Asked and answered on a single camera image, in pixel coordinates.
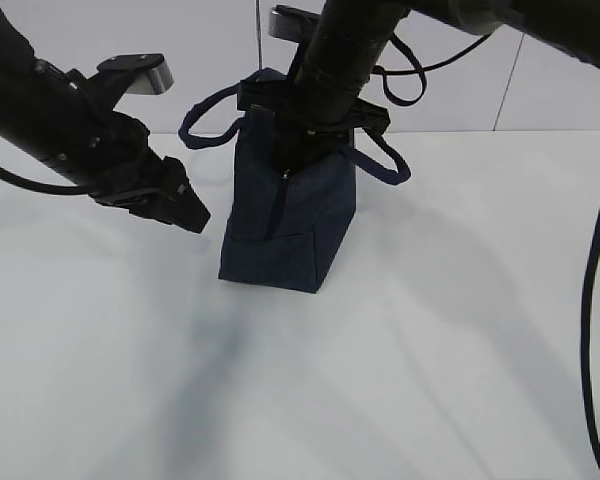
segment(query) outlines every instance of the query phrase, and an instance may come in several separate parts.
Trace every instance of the metal bracket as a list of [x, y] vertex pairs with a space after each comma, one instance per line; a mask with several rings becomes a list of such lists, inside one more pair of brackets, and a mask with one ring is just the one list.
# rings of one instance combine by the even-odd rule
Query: metal bracket
[[278, 5], [269, 12], [269, 35], [293, 43], [309, 41], [319, 20], [316, 13]]
[[285, 119], [302, 125], [309, 131], [335, 133], [353, 128], [365, 128], [384, 134], [391, 119], [386, 108], [373, 105], [364, 100], [356, 100], [350, 112], [340, 122], [324, 125], [300, 115], [292, 106], [293, 85], [286, 80], [269, 82], [242, 81], [238, 90], [238, 110], [248, 111], [252, 107], [271, 110]]

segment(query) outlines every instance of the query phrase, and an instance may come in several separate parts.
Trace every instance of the white wall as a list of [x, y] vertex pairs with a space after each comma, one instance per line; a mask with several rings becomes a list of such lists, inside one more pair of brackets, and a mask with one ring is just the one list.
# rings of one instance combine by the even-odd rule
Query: white wall
[[[0, 0], [39, 57], [95, 73], [115, 54], [161, 52], [176, 84], [160, 97], [128, 96], [120, 110], [158, 132], [174, 132], [193, 103], [257, 68], [252, 2], [236, 0]], [[237, 116], [227, 101], [200, 131]]]
[[[265, 63], [286, 71], [295, 46], [266, 34], [268, 11], [276, 3], [262, 0]], [[284, 3], [319, 12], [324, 1]], [[120, 104], [156, 133], [177, 130], [194, 102], [257, 68], [251, 0], [0, 0], [0, 5], [38, 55], [63, 69], [78, 67], [89, 74], [113, 54], [164, 53], [176, 78], [174, 88], [159, 98], [129, 96]], [[446, 59], [475, 40], [418, 14], [404, 21], [399, 33], [424, 64]], [[531, 38], [524, 40], [507, 90], [521, 38], [503, 28], [470, 57], [431, 73], [428, 94], [419, 105], [390, 108], [392, 131], [600, 129], [600, 72]], [[392, 48], [383, 63], [405, 65]], [[405, 97], [419, 88], [413, 78], [394, 79], [393, 85]], [[364, 97], [390, 106], [379, 78]], [[235, 102], [228, 100], [197, 130], [222, 131], [237, 114]]]
[[525, 36], [501, 130], [600, 130], [600, 70]]

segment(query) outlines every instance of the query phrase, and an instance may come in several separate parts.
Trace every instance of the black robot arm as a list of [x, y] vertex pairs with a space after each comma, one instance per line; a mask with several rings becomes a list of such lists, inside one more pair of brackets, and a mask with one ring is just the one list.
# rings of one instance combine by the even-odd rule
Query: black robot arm
[[[127, 92], [159, 94], [173, 79], [160, 54], [112, 57], [87, 79], [35, 57], [0, 10], [0, 136], [80, 188], [23, 188], [89, 193], [101, 205], [201, 232], [209, 212], [184, 166], [148, 146], [149, 131], [113, 109]], [[0, 178], [9, 176], [0, 169]]]

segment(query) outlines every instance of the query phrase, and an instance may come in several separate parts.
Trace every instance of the navy blue bag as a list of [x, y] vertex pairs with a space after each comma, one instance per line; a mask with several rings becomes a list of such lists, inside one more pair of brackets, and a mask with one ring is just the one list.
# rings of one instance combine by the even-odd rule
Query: navy blue bag
[[[249, 79], [279, 80], [265, 69]], [[404, 159], [382, 137], [371, 138], [396, 162], [386, 169], [351, 145], [320, 152], [320, 160], [298, 172], [272, 165], [275, 114], [253, 108], [220, 137], [191, 135], [191, 127], [213, 106], [235, 95], [239, 84], [193, 107], [179, 131], [193, 150], [223, 145], [239, 133], [235, 151], [234, 200], [222, 247], [219, 278], [317, 293], [356, 211], [356, 165], [390, 185], [411, 177]], [[350, 132], [350, 144], [353, 132]]]

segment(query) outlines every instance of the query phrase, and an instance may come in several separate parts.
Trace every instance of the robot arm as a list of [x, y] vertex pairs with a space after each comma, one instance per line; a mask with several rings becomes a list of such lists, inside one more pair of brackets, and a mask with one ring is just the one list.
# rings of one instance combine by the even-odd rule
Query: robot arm
[[37, 59], [0, 10], [0, 136], [101, 205], [200, 233], [210, 215], [184, 166], [159, 158], [146, 127], [113, 110], [127, 92], [160, 94], [172, 83], [160, 54], [112, 57], [90, 79], [65, 74]]
[[600, 68], [600, 0], [406, 0], [406, 5], [468, 33], [501, 24]]
[[600, 0], [328, 0], [320, 16], [277, 7], [272, 34], [301, 44], [290, 75], [305, 123], [328, 129], [350, 114], [411, 10], [473, 34], [508, 24], [600, 68]]

